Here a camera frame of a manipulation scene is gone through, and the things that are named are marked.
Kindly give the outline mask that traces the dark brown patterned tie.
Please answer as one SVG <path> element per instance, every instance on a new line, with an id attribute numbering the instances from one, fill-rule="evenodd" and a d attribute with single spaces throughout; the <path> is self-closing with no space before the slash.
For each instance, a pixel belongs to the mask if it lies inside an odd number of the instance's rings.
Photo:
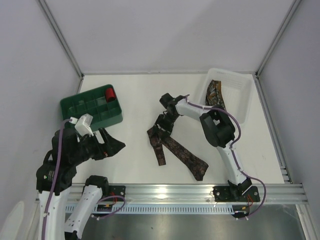
<path id="1" fill-rule="evenodd" d="M 150 145 L 153 148 L 159 166 L 166 165 L 165 146 L 176 158 L 178 158 L 191 172 L 196 181 L 203 181 L 209 165 L 187 150 L 183 145 L 171 136 L 165 136 L 163 131 L 157 131 L 153 127 L 147 130 Z"/>

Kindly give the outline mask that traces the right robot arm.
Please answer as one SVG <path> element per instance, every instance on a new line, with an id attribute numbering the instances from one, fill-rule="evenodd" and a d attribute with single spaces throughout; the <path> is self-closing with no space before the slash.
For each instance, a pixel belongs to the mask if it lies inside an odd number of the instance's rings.
<path id="1" fill-rule="evenodd" d="M 159 102 L 165 110 L 147 131 L 158 165 L 166 164 L 163 150 L 166 147 L 189 169 L 197 181 L 203 180 L 209 165 L 171 137 L 178 117 L 192 118 L 200 122 L 205 139 L 219 151 L 229 174 L 227 182 L 230 195 L 239 200 L 252 187 L 252 180 L 242 171 L 242 165 L 234 150 L 234 144 L 240 139 L 235 133 L 241 132 L 237 120 L 224 110 L 222 105 L 198 105 L 190 102 L 186 95 L 172 97 L 166 93 Z"/>

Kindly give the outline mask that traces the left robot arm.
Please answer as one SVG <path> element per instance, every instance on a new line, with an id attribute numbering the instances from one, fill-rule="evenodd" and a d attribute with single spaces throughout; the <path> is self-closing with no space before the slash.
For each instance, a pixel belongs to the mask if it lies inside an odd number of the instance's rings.
<path id="1" fill-rule="evenodd" d="M 113 194 L 105 176 L 91 175 L 84 184 L 81 198 L 68 219 L 66 206 L 71 193 L 77 166 L 93 159 L 113 157 L 126 145 L 100 128 L 103 143 L 94 134 L 81 136 L 74 128 L 58 130 L 52 140 L 52 149 L 44 157 L 36 172 L 36 189 L 40 202 L 40 240 L 80 240 L 94 207 L 104 201 L 120 200 L 123 194 Z"/>

